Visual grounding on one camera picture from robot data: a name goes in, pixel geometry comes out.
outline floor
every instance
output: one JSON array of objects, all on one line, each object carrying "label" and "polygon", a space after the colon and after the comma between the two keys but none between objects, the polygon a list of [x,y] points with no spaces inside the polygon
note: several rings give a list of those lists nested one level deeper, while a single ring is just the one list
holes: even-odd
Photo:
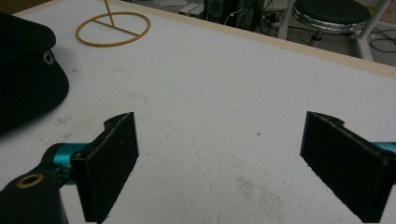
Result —
[{"label": "floor", "polygon": [[[185,7],[188,3],[204,4],[203,0],[124,0],[132,2],[138,5],[146,7],[154,7],[161,10],[178,13],[178,11]],[[290,29],[288,32],[288,40],[299,44],[307,45],[314,31],[307,30],[307,27],[302,26],[297,21],[290,22]],[[386,34],[391,38],[396,38],[396,24],[380,22],[375,28],[381,31],[387,31]],[[274,27],[269,26],[264,20],[261,21],[261,26],[256,29],[257,33],[264,35],[276,36],[277,30]],[[379,34],[371,34],[368,41],[383,39]],[[380,40],[373,42],[373,45],[377,48],[371,47],[371,52],[374,61],[377,63],[383,63],[390,66],[396,67],[396,41]],[[354,49],[354,42],[348,36],[345,35],[327,35],[322,36],[319,48],[334,51],[350,56],[356,57],[357,53]],[[383,51],[394,51],[393,53],[382,52]]]}]

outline black cable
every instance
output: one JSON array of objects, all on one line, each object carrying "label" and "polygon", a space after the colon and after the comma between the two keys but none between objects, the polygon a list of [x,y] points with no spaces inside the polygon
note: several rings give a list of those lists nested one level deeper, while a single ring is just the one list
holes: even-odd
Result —
[{"label": "black cable", "polygon": [[[374,39],[370,41],[370,46],[373,49],[376,49],[380,52],[383,53],[396,53],[396,38],[394,37],[390,37],[389,35],[386,34],[386,32],[396,32],[396,29],[388,29],[388,30],[379,30],[377,28],[374,28],[374,30],[372,31],[372,34],[375,35],[380,35],[382,36],[382,38],[378,38],[378,39]],[[395,46],[394,50],[385,50],[385,49],[380,49],[379,47],[375,46],[375,42],[382,42],[382,41],[390,41],[391,43],[393,43],[393,45]]]}]

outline black cap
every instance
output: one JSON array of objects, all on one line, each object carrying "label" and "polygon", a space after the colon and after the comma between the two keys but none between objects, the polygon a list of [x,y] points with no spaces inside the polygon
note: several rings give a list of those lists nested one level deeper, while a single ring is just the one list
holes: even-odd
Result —
[{"label": "black cap", "polygon": [[49,112],[69,84],[47,26],[0,12],[0,134]]}]

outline black stool seat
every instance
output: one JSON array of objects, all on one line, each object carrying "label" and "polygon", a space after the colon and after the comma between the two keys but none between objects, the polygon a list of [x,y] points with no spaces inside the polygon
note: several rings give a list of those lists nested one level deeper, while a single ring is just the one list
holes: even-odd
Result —
[{"label": "black stool seat", "polygon": [[371,17],[366,7],[352,0],[297,0],[292,15],[302,23],[341,33],[359,30]]}]

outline round cushion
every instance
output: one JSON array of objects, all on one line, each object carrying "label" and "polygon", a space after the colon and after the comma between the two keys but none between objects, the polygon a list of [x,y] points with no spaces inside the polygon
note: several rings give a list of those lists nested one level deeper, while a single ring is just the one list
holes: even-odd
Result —
[{"label": "round cushion", "polygon": [[314,20],[339,24],[368,21],[366,7],[352,0],[297,0],[294,7]]}]

